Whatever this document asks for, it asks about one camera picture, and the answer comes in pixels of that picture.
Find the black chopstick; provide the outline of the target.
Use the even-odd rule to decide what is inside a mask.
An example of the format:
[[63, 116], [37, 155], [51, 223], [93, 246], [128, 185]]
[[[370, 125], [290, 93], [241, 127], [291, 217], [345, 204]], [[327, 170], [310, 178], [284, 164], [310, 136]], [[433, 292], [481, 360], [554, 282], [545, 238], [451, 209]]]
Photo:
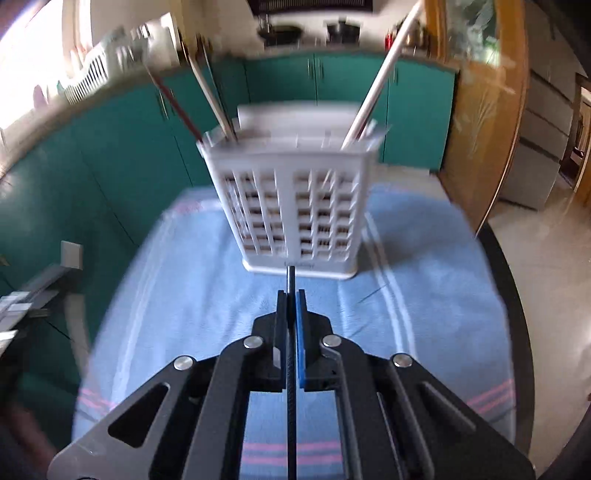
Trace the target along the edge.
[[296, 269], [287, 267], [287, 479], [297, 479]]

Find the dark red chopstick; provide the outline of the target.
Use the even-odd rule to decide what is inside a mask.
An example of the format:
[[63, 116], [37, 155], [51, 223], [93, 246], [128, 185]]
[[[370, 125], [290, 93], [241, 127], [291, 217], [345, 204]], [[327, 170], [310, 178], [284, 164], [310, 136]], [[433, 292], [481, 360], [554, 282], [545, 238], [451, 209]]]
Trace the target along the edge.
[[159, 93], [168, 101], [170, 106], [172, 107], [173, 111], [178, 115], [181, 119], [182, 123], [186, 127], [190, 134], [194, 138], [196, 142], [202, 141], [201, 132], [198, 130], [197, 126], [193, 123], [190, 119], [187, 112], [181, 107], [180, 103], [177, 101], [176, 97], [174, 96], [172, 90], [164, 83], [162, 78], [155, 73], [145, 62], [142, 63], [143, 68], [147, 72], [150, 80], [152, 81], [153, 85], [159, 91]]

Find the pink-white chopstick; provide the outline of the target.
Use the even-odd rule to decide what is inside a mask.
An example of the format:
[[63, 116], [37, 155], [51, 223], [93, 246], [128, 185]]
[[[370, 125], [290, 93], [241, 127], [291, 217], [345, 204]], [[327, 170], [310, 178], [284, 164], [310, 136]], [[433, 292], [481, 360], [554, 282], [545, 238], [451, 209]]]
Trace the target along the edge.
[[402, 50], [404, 48], [405, 38], [409, 34], [414, 22], [424, 10], [424, 4], [424, 1], [417, 1], [403, 21], [400, 30], [398, 31], [396, 37], [394, 37], [393, 45], [388, 51], [388, 54], [384, 59], [384, 62], [382, 63], [372, 85], [370, 85], [368, 94], [366, 95], [365, 99], [363, 99], [363, 103], [358, 113], [356, 113], [351, 127], [349, 127], [349, 130], [346, 132], [344, 142], [342, 143], [342, 149], [349, 148], [349, 146], [351, 146], [361, 137], [363, 130], [366, 129], [370, 115], [375, 109], [377, 101], [379, 100], [384, 86], [389, 78], [389, 74], [394, 69], [394, 65], [396, 65], [396, 62], [401, 56]]

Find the white chopstick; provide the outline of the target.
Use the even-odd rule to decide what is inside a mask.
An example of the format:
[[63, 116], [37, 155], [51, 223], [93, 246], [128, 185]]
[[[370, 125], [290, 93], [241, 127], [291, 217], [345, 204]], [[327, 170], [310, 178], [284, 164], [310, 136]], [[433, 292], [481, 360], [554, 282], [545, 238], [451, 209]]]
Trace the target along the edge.
[[183, 54], [187, 60], [187, 63], [190, 66], [190, 69], [193, 73], [195, 80], [202, 91], [204, 93], [204, 97], [211, 107], [211, 110], [218, 121], [219, 127], [224, 134], [224, 136], [228, 139], [228, 141], [236, 142], [238, 141], [238, 137], [236, 137], [235, 130], [233, 130], [233, 126], [231, 121], [228, 118], [228, 115], [225, 113], [224, 108], [221, 107], [221, 104], [217, 101], [213, 91], [209, 87], [207, 80], [205, 79], [204, 73], [200, 70], [197, 60], [194, 59], [194, 56], [191, 54], [188, 47], [184, 44], [183, 41], [180, 42], [180, 46], [182, 48]]

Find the blue striped towel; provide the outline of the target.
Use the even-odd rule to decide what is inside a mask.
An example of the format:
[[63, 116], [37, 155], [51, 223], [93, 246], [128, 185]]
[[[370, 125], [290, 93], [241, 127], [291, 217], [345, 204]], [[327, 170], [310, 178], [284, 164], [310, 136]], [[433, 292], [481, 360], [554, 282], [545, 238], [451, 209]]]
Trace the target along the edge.
[[[404, 352], [499, 433], [515, 436], [505, 305], [480, 243], [450, 203], [389, 185], [370, 191], [358, 271], [298, 278], [308, 308], [372, 355]], [[213, 189], [164, 210], [121, 281], [78, 394], [79, 438], [176, 357], [213, 357], [276, 308], [283, 275], [249, 272]]]

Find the white plastic utensil basket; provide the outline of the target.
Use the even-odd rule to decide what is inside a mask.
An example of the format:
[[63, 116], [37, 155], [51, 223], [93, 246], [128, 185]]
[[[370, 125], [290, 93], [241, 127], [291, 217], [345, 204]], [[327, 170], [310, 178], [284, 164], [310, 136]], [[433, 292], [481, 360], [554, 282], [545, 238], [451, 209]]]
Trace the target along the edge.
[[370, 120], [342, 143], [359, 107], [342, 102], [242, 105], [236, 138], [197, 143], [246, 270], [345, 280], [358, 271], [370, 185], [386, 127]]

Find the white dish rack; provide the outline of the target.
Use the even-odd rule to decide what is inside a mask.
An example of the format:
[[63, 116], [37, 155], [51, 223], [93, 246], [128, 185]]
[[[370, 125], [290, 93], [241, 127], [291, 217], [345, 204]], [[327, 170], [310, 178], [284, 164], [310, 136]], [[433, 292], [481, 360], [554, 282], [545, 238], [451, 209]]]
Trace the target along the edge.
[[64, 89], [70, 105], [80, 103], [119, 77], [143, 66], [148, 37], [132, 37], [122, 27], [105, 35], [86, 55], [79, 73]]

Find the black wok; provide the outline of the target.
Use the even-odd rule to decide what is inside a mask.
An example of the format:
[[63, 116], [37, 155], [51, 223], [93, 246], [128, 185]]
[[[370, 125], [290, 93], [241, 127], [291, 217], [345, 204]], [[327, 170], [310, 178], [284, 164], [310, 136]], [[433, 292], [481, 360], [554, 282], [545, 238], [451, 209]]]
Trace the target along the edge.
[[304, 29], [297, 25], [273, 24], [269, 17], [259, 17], [259, 27], [256, 30], [265, 47], [297, 44], [301, 40]]

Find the black clay pot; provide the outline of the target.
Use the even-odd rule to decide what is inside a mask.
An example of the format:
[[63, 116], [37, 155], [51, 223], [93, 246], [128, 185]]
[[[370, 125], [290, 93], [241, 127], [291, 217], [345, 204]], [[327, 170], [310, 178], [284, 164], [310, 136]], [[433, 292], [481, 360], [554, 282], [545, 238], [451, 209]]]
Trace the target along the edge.
[[358, 44], [361, 26], [341, 18], [327, 23], [328, 41], [334, 44]]

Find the black range hood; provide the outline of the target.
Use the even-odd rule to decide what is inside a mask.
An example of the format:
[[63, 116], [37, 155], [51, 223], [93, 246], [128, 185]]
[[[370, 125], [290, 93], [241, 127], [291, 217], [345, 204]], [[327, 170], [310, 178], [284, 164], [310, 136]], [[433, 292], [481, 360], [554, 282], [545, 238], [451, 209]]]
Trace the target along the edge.
[[372, 12], [373, 0], [247, 0], [254, 16], [314, 10]]

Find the wooden glass sliding door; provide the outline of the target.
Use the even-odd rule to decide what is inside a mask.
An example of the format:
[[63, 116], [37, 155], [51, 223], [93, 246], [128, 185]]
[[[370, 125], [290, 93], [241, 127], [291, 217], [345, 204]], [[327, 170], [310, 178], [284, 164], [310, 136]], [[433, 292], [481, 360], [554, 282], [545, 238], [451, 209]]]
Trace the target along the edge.
[[511, 166], [529, 82], [525, 5], [495, 1], [499, 63], [458, 58], [449, 43], [447, 5], [425, 3], [435, 58], [457, 70], [454, 107], [438, 177], [479, 232]]

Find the silver refrigerator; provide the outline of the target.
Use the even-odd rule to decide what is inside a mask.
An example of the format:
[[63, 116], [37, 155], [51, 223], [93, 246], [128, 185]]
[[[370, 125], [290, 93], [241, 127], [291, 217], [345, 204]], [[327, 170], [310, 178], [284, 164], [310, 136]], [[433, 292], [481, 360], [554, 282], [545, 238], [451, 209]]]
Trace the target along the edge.
[[572, 127], [576, 76], [585, 70], [550, 16], [525, 3], [530, 79], [519, 140], [500, 198], [542, 209], [554, 187]]

